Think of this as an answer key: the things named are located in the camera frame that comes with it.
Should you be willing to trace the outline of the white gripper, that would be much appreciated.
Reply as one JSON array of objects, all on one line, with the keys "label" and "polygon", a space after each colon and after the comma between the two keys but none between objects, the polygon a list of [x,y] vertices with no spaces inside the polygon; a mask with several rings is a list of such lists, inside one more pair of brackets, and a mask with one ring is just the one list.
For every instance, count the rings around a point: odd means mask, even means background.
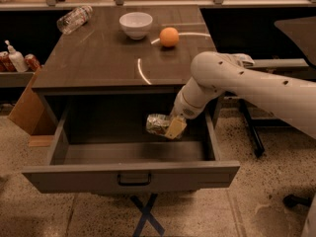
[{"label": "white gripper", "polygon": [[190,100],[181,90],[174,101],[174,107],[171,110],[171,122],[167,128],[165,136],[169,139],[179,137],[187,127],[185,119],[195,119],[204,110],[205,100],[193,98]]}]

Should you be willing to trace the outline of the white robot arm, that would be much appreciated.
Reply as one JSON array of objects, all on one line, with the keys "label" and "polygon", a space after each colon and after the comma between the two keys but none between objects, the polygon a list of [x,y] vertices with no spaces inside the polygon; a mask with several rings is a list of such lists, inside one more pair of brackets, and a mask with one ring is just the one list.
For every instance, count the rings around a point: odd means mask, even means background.
[{"label": "white robot arm", "polygon": [[226,193],[204,192],[202,202],[182,226],[193,237],[314,237],[315,208],[301,203],[315,195],[316,86],[234,65],[219,53],[194,61],[194,84],[231,92],[292,126],[265,136],[272,153],[255,159],[236,132],[222,137],[241,168]]}]

